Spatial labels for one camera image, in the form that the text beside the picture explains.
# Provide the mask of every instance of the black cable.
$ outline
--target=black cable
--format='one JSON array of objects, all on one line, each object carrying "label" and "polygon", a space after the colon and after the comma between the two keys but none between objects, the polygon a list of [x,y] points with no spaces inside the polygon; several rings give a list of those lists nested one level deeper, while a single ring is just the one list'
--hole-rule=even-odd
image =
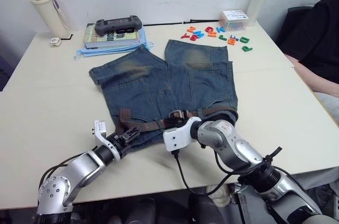
[{"label": "black cable", "polygon": [[304,191],[308,195],[305,188],[296,179],[294,179],[293,176],[290,173],[288,173],[287,171],[283,170],[280,167],[277,167],[277,166],[272,166],[272,167],[274,167],[277,170],[284,172],[292,181],[294,181],[302,189],[302,191]]},{"label": "black cable", "polygon": [[223,172],[226,173],[226,174],[229,174],[229,175],[232,174],[231,171],[227,171],[226,169],[224,169],[224,168],[221,166],[221,164],[220,164],[220,162],[219,162],[218,154],[217,154],[216,151],[214,151],[214,156],[215,156],[215,158],[216,158],[216,162],[217,162],[217,165],[218,165],[218,167],[220,168],[220,170],[223,171]]},{"label": "black cable", "polygon": [[197,193],[197,192],[194,192],[187,184],[186,180],[185,180],[185,177],[184,177],[184,174],[182,172],[182,169],[181,169],[181,165],[180,165],[180,161],[179,161],[179,156],[178,156],[178,152],[177,153],[174,153],[174,158],[178,164],[178,167],[179,167],[179,171],[180,171],[180,174],[181,174],[181,178],[182,178],[182,181],[184,182],[186,188],[188,189],[189,192],[191,192],[192,194],[194,195],[197,195],[197,196],[209,196],[209,195],[212,195],[213,193],[215,193],[223,184],[224,182],[229,179],[232,175],[228,174],[227,176],[224,177],[224,179],[221,180],[221,182],[217,185],[217,187],[215,187],[213,190],[211,190],[210,192],[208,193]]},{"label": "black cable", "polygon": [[183,22],[184,24],[193,24],[193,23],[208,23],[208,22],[218,22],[218,19],[191,19],[189,22]]},{"label": "black cable", "polygon": [[59,168],[59,167],[67,167],[67,164],[61,164],[61,165],[53,166],[53,167],[49,168],[46,172],[44,172],[44,174],[43,174],[42,177],[41,177],[40,183],[39,183],[39,188],[40,188],[40,186],[42,185],[43,180],[44,180],[44,177],[47,175],[47,173],[50,172],[50,171],[53,170],[53,169],[56,170],[56,169]]},{"label": "black cable", "polygon": [[[66,163],[66,162],[68,162],[68,161],[71,160],[71,159],[77,158],[77,157],[79,157],[80,155],[81,155],[81,154],[74,155],[74,156],[72,156],[71,158],[68,158],[67,160],[64,160],[63,162],[61,162],[58,166],[60,166],[60,165],[62,165],[62,164],[64,164],[64,163]],[[46,177],[46,179],[50,178],[51,175],[55,172],[55,170],[57,170],[57,168],[53,169],[53,170],[48,174],[48,176]]]},{"label": "black cable", "polygon": [[182,22],[176,22],[176,23],[159,23],[159,24],[143,24],[143,26],[172,25],[172,24],[182,24]]},{"label": "black cable", "polygon": [[248,174],[248,173],[250,173],[250,172],[252,172],[252,171],[254,171],[255,169],[257,169],[258,167],[261,167],[262,165],[264,165],[265,164],[265,162],[260,162],[260,163],[258,163],[257,165],[255,165],[255,166],[253,166],[253,167],[250,167],[250,168],[247,168],[247,169],[244,169],[244,170],[238,170],[238,171],[227,171],[226,169],[224,169],[222,166],[221,166],[221,164],[220,164],[220,162],[219,162],[219,159],[218,159],[218,154],[217,154],[217,152],[215,151],[214,152],[214,155],[215,155],[215,158],[216,158],[216,162],[217,162],[217,165],[218,165],[218,167],[220,168],[220,170],[221,171],[223,171],[224,173],[226,173],[226,174],[229,174],[229,175],[246,175],[246,174]]}]

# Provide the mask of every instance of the faded denim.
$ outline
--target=faded denim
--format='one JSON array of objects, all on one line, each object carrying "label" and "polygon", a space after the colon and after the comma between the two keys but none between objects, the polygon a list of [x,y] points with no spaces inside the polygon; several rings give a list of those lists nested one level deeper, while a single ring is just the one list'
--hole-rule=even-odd
[{"label": "faded denim", "polygon": [[[188,109],[201,114],[202,109],[218,106],[237,109],[233,68],[227,61],[226,47],[182,43],[168,42],[165,50],[167,61],[142,46],[90,70],[94,83],[102,88],[115,125],[119,121],[120,109],[130,109],[133,122],[161,120],[174,110]],[[197,46],[203,49],[199,49],[199,59],[194,62]],[[204,120],[217,114],[226,114],[234,122],[236,120],[230,111],[200,115],[200,118]],[[132,148],[144,148],[161,140],[161,130],[143,132],[133,142]]]}]

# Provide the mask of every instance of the black cable tie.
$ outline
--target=black cable tie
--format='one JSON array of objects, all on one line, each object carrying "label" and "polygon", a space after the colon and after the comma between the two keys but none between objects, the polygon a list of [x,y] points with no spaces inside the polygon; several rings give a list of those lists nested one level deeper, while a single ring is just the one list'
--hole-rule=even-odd
[{"label": "black cable tie", "polygon": [[275,157],[281,150],[282,148],[279,146],[273,153],[266,155],[265,160],[269,163],[272,163],[273,157]]}]

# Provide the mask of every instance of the belt buckle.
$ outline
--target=belt buckle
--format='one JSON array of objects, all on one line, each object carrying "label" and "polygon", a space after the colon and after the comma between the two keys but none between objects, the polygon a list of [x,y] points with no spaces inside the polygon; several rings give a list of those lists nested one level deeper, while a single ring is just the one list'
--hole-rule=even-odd
[{"label": "belt buckle", "polygon": [[184,113],[181,110],[175,110],[169,113],[168,118],[184,119]]}]

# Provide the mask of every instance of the belt loop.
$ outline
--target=belt loop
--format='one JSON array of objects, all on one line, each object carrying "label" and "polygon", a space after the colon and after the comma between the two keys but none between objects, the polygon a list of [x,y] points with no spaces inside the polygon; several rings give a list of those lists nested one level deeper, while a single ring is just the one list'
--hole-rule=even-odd
[{"label": "belt loop", "polygon": [[165,126],[164,126],[164,124],[162,123],[161,119],[156,118],[156,119],[154,119],[154,120],[157,122],[157,124],[158,124],[158,126],[159,126],[159,130],[160,130],[160,131],[164,131],[164,130],[165,130]]},{"label": "belt loop", "polygon": [[202,113],[202,109],[198,109],[198,117],[200,117],[201,119],[205,118],[205,116]]}]

